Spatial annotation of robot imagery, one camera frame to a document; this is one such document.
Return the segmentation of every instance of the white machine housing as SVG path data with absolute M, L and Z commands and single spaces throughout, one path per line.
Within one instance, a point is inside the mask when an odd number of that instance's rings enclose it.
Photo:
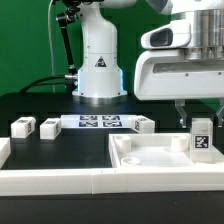
M 136 0 L 105 0 L 81 4 L 78 18 L 84 38 L 83 65 L 78 72 L 75 99 L 90 103 L 110 103 L 127 95 L 123 89 L 122 70 L 117 65 L 117 30 L 105 20 L 100 8 L 133 6 Z
M 147 0 L 172 14 L 170 24 L 142 36 L 148 49 L 135 70 L 140 100 L 224 97 L 224 1 Z

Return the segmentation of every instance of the black table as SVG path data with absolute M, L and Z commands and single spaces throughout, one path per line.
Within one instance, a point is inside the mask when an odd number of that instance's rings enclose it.
M 214 114 L 212 109 L 199 101 L 188 102 L 186 111 L 191 117 L 212 117 Z M 10 136 L 10 124 L 22 116 L 34 116 L 38 127 L 47 118 L 62 114 L 144 115 L 156 121 L 157 133 L 189 131 L 179 124 L 180 117 L 174 102 L 170 101 L 140 102 L 129 96 L 123 103 L 91 106 L 75 103 L 65 94 L 12 93 L 0 98 L 0 137 Z M 224 151 L 223 128 L 214 128 L 214 131 L 214 145 Z M 39 140 L 37 128 L 26 140 L 12 140 L 12 153 L 3 169 L 111 167 L 107 150 L 108 134 L 124 132 L 133 131 L 63 130 L 55 141 L 49 142 Z M 62 154 L 64 142 L 66 153 Z M 224 192 L 0 197 L 1 223 L 221 224 L 224 221 L 223 209 Z

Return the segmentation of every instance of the black cable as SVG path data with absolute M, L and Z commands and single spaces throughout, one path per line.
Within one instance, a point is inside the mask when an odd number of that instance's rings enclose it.
M 38 79 L 32 83 L 30 83 L 28 86 L 22 88 L 19 92 L 20 93 L 25 93 L 28 89 L 30 89 L 31 87 L 35 86 L 36 84 L 40 83 L 40 82 L 45 82 L 45 81 L 49 81 L 49 80 L 55 80 L 55 79 L 64 79 L 64 75 L 59 75 L 59 76 L 51 76 L 51 77 L 46 77 L 43 79 Z

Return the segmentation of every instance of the small white block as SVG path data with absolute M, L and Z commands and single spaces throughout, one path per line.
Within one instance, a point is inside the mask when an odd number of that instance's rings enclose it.
M 40 139 L 55 139 L 61 132 L 61 120 L 49 118 L 40 125 Z
M 144 116 L 131 116 L 131 128 L 140 134 L 152 134 L 155 132 L 155 121 Z
M 11 153 L 10 139 L 0 138 L 0 168 L 3 166 Z
M 214 163 L 216 153 L 212 145 L 213 123 L 209 118 L 194 118 L 191 128 L 191 160 Z
M 12 138 L 26 138 L 35 130 L 34 117 L 21 117 L 11 124 Z

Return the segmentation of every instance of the warning label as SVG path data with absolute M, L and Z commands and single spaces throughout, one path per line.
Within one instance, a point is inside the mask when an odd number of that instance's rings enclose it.
M 100 57 L 100 59 L 97 61 L 95 67 L 107 67 L 103 57 Z

